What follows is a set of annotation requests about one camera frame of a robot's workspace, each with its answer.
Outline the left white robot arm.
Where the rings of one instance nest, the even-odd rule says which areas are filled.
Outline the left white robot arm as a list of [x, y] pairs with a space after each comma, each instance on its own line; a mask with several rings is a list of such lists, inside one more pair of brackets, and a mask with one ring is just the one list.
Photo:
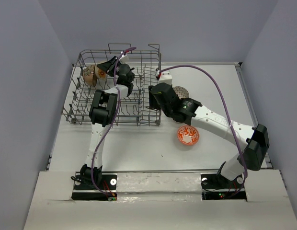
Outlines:
[[91, 141], [87, 159], [80, 170], [79, 179], [90, 189], [96, 189], [102, 180], [102, 154], [106, 135], [114, 123], [122, 98], [128, 97], [133, 90], [135, 74], [126, 62], [128, 56], [114, 56], [106, 62], [86, 68], [83, 76], [92, 77], [95, 86], [97, 80], [114, 78], [114, 87], [108, 90], [96, 90], [89, 110], [91, 120]]

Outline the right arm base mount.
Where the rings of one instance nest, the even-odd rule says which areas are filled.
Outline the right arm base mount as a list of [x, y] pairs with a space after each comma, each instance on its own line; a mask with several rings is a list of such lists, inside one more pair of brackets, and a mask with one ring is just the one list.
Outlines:
[[233, 181], [217, 177], [216, 173], [201, 175], [203, 200], [247, 200], [243, 176], [239, 175]]

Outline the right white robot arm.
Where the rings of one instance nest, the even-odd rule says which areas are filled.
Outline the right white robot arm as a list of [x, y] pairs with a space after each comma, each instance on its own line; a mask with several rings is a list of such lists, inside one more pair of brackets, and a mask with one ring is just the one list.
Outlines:
[[159, 83], [149, 90], [162, 112], [178, 123], [204, 129], [239, 148], [239, 152], [224, 162], [216, 175], [219, 187], [226, 188], [239, 175], [261, 169], [269, 149], [267, 127], [256, 127], [227, 120], [191, 98], [179, 98], [172, 86]]

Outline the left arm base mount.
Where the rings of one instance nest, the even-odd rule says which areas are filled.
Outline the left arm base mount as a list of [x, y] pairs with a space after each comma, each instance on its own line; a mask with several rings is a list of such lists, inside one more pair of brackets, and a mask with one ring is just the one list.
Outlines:
[[74, 182], [71, 198], [75, 201], [116, 201], [117, 174], [84, 167], [71, 176]]

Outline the white bowl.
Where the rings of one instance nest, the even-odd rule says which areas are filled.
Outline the white bowl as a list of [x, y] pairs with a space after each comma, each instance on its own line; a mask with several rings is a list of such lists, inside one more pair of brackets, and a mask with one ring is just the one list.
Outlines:
[[101, 70], [97, 65], [102, 64], [102, 62], [99, 62], [95, 65], [94, 74], [98, 80], [107, 80], [107, 74], [105, 71]]

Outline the brown glazed bowl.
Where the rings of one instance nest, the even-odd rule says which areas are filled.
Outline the brown glazed bowl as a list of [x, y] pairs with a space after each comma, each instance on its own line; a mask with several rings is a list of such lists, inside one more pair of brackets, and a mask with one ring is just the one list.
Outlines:
[[95, 65], [90, 65], [85, 69], [83, 69], [82, 77], [87, 85], [95, 87], [97, 83], [97, 76], [95, 74]]

